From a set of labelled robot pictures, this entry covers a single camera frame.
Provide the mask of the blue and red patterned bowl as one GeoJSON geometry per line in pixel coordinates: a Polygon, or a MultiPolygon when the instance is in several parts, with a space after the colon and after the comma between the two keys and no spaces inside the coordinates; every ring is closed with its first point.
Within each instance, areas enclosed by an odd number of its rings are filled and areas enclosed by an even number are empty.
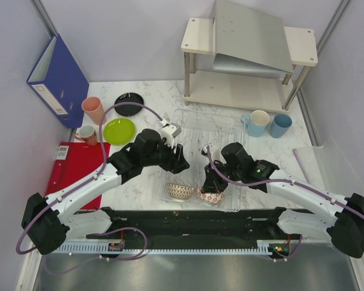
{"type": "Polygon", "coordinates": [[[222,193],[203,193],[201,187],[197,188],[197,196],[202,201],[212,205],[220,205],[225,199],[222,193]]]}

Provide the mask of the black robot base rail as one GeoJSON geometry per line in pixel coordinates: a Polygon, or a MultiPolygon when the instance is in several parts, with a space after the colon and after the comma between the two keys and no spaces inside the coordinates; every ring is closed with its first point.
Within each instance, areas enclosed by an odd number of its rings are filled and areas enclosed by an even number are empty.
{"type": "Polygon", "coordinates": [[[259,240],[298,240],[275,224],[279,209],[240,210],[112,210],[104,239],[123,239],[126,248],[149,250],[249,249],[259,240]]]}

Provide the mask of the white wire dish rack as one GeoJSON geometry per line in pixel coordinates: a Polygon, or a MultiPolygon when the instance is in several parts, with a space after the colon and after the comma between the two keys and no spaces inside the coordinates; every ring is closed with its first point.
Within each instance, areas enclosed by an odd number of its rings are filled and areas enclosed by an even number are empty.
{"type": "Polygon", "coordinates": [[[197,188],[202,187],[205,180],[204,167],[209,164],[209,160],[201,155],[201,148],[206,144],[213,144],[221,150],[233,142],[244,144],[245,130],[240,118],[177,109],[174,112],[174,121],[182,129],[175,142],[183,145],[184,157],[190,164],[190,168],[176,175],[162,171],[161,182],[163,185],[158,192],[159,199],[175,204],[190,204],[224,212],[239,211],[241,208],[240,187],[230,184],[222,193],[225,199],[220,205],[212,205],[199,199],[197,188]],[[195,191],[190,199],[175,199],[170,197],[167,192],[168,183],[191,186],[195,188],[195,191]]]}

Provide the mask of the black plate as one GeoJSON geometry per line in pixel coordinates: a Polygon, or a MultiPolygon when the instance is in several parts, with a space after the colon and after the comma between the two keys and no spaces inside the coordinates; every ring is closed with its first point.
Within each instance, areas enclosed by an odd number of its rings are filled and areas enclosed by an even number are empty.
{"type": "Polygon", "coordinates": [[[114,104],[121,104],[121,103],[127,103],[128,105],[121,105],[118,107],[115,107],[115,111],[117,114],[125,117],[130,117],[133,115],[138,114],[142,107],[137,106],[136,104],[142,104],[144,105],[144,99],[141,95],[134,92],[124,93],[117,97],[114,104]]]}

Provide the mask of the pink dotted mug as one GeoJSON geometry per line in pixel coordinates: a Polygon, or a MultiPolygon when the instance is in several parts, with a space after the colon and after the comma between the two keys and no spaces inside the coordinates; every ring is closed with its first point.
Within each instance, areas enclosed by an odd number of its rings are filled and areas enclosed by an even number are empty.
{"type": "Polygon", "coordinates": [[[98,143],[98,137],[95,129],[91,125],[81,127],[75,134],[75,139],[86,143],[89,146],[95,146],[98,143]]]}

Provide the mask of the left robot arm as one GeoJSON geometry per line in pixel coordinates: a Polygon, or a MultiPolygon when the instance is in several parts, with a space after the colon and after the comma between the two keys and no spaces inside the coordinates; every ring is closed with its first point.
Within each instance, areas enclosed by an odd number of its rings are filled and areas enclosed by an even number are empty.
{"type": "Polygon", "coordinates": [[[164,126],[159,132],[144,129],[134,142],[72,185],[45,197],[39,193],[32,195],[24,210],[21,237],[28,236],[42,255],[58,249],[67,240],[94,233],[116,238],[121,224],[108,215],[107,209],[82,214],[78,210],[140,175],[145,167],[158,166],[173,174],[187,170],[190,165],[183,155],[183,146],[175,142],[180,133],[181,128],[175,124],[164,126]]]}

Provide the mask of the pink tumbler cup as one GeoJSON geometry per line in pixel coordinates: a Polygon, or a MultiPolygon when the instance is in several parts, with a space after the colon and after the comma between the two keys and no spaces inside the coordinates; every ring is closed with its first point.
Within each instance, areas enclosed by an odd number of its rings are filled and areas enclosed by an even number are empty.
{"type": "Polygon", "coordinates": [[[105,124],[104,109],[101,100],[95,96],[86,98],[81,104],[85,114],[97,125],[105,124]]]}

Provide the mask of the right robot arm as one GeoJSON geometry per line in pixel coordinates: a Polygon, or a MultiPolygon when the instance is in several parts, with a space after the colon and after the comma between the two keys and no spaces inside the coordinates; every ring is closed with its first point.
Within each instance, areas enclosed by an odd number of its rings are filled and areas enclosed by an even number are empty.
{"type": "Polygon", "coordinates": [[[222,150],[212,145],[201,149],[208,158],[204,168],[202,193],[218,193],[229,184],[259,190],[290,200],[307,210],[306,213],[277,207],[274,217],[266,223],[271,238],[285,233],[330,240],[345,255],[361,258],[364,254],[364,197],[332,193],[300,182],[278,165],[254,160],[239,142],[222,150]]]}

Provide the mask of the light blue ceramic mug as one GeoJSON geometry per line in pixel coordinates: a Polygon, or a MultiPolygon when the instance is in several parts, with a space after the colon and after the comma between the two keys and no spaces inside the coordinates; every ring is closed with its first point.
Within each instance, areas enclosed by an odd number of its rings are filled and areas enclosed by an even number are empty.
{"type": "Polygon", "coordinates": [[[243,115],[241,122],[249,136],[258,138],[264,133],[266,126],[270,122],[270,117],[265,111],[255,110],[250,115],[243,115]]]}

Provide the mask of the brown patterned bowl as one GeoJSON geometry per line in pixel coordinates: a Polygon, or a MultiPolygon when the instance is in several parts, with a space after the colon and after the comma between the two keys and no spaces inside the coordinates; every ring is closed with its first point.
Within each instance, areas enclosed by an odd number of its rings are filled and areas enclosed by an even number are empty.
{"type": "Polygon", "coordinates": [[[179,184],[167,184],[167,192],[170,197],[175,199],[187,200],[190,199],[195,191],[194,187],[183,186],[179,184]]]}

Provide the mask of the lime green plate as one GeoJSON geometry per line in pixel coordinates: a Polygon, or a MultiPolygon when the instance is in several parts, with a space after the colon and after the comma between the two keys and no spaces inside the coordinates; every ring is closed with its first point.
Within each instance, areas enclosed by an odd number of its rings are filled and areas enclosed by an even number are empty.
{"type": "Polygon", "coordinates": [[[113,119],[104,128],[104,139],[111,145],[122,146],[130,142],[136,134],[135,124],[127,118],[113,119]]]}

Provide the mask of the light blue tumbler cup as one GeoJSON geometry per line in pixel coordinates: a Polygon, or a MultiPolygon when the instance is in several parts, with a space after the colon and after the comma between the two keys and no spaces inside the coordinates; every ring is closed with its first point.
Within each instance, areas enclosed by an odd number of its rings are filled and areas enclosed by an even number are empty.
{"type": "Polygon", "coordinates": [[[281,138],[291,127],[292,119],[286,114],[277,114],[271,124],[270,135],[273,138],[281,138]]]}

